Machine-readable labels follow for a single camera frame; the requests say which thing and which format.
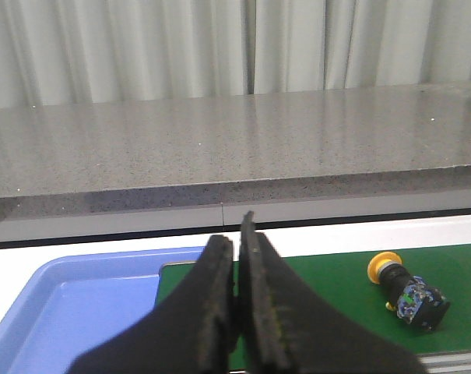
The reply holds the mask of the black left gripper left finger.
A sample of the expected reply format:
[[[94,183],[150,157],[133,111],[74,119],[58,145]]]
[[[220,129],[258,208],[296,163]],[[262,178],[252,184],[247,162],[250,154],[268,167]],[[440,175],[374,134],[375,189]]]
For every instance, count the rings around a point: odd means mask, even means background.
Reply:
[[[71,373],[227,373],[234,348],[233,243],[209,238],[153,311],[80,355]]]

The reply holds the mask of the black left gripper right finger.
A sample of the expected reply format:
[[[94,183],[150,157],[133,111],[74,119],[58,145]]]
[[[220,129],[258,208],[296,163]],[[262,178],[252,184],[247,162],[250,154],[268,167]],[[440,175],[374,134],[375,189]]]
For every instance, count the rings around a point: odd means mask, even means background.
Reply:
[[[424,373],[419,358],[318,296],[256,231],[241,223],[239,300],[250,373]]]

